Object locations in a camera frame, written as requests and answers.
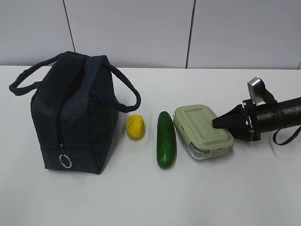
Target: bag handle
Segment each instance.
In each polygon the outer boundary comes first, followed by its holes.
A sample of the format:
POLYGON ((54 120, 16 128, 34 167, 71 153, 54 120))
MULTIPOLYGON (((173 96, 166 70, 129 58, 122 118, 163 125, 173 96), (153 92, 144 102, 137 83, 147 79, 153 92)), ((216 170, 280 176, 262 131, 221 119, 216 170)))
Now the bag handle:
POLYGON ((53 63, 54 61, 58 60, 61 57, 62 53, 60 53, 59 55, 49 59, 49 60, 45 60, 42 61, 40 63, 35 64, 34 66, 30 67, 29 69, 24 70, 16 79, 16 81, 14 81, 10 86, 9 86, 9 90, 14 93, 16 96, 21 96, 24 95, 26 93, 29 93, 30 91, 32 91, 33 89, 37 89, 42 82, 41 81, 36 81, 33 84, 29 85, 29 86, 25 86, 25 87, 21 87, 21 88, 17 88, 21 82, 23 82, 29 75, 31 75, 32 73, 34 73, 36 70, 38 70, 40 67, 42 66, 46 66, 48 64, 53 63))
POLYGON ((115 97, 109 97, 106 94, 98 95, 98 92, 95 90, 92 91, 92 95, 95 96, 99 101, 105 103, 106 105, 114 107, 120 112, 128 113, 137 110, 141 104, 141 97, 139 92, 134 88, 132 83, 120 70, 107 62, 104 62, 103 65, 108 68, 114 75, 116 75, 116 77, 120 79, 135 94, 136 104, 134 106, 125 106, 124 104, 119 103, 115 97))
POLYGON ((277 136, 277 133, 278 133, 279 131, 280 131, 280 129, 277 130, 277 131, 274 133, 274 135, 273 135, 273 141, 274 141, 275 144, 283 146, 283 145, 286 145, 286 144, 290 143, 292 140, 294 140, 294 139, 298 136, 298 134, 299 134, 300 131, 301 131, 301 126, 293 133, 293 135, 291 135, 290 138, 288 138, 285 142, 280 143, 280 144, 277 143, 277 141, 276 141, 276 136, 277 136))

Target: white wall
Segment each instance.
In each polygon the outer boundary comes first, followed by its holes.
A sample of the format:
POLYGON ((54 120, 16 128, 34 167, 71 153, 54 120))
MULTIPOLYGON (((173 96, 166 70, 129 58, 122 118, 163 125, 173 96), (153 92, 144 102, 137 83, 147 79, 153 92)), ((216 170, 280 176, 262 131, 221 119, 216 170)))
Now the white wall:
POLYGON ((0 65, 32 65, 73 50, 61 0, 0 1, 0 65))
MULTIPOLYGON (((65 0, 75 49, 119 67, 184 68, 194 0, 65 0)), ((189 68, 297 69, 301 0, 197 0, 189 68)), ((0 1, 0 65, 73 50, 63 0, 0 1)))
POLYGON ((197 0, 189 68, 297 69, 301 0, 197 0))
POLYGON ((65 2, 77 52, 118 67, 185 67, 193 0, 65 2))

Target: lemon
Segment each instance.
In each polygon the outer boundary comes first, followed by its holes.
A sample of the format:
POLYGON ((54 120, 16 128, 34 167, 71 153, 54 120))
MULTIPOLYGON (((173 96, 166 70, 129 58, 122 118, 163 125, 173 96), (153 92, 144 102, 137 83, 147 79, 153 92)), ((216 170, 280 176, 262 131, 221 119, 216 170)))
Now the lemon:
POLYGON ((141 115, 131 115, 127 120, 127 135, 131 139, 139 139, 144 135, 144 121, 141 115))

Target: lunch bag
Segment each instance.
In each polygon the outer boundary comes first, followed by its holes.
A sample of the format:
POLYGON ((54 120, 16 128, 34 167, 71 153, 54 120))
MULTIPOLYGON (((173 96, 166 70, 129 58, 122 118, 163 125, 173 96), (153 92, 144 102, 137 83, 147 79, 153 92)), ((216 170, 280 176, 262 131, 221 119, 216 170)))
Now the lunch bag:
POLYGON ((141 98, 107 56, 65 52, 25 70, 9 90, 17 96, 37 89, 31 100, 33 123, 46 169, 99 174, 111 146, 118 113, 138 109, 141 98), (18 88, 40 67, 54 63, 42 81, 18 88), (115 97, 111 72, 136 96, 134 106, 115 97))

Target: green cucumber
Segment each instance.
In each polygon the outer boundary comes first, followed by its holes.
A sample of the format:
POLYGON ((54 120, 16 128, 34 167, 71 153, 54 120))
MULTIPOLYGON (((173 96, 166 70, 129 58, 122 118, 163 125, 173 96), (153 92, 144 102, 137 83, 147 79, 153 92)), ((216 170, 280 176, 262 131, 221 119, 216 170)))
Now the green cucumber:
POLYGON ((177 149, 173 121, 167 112, 160 113, 157 128, 157 163, 166 169, 173 164, 177 149))

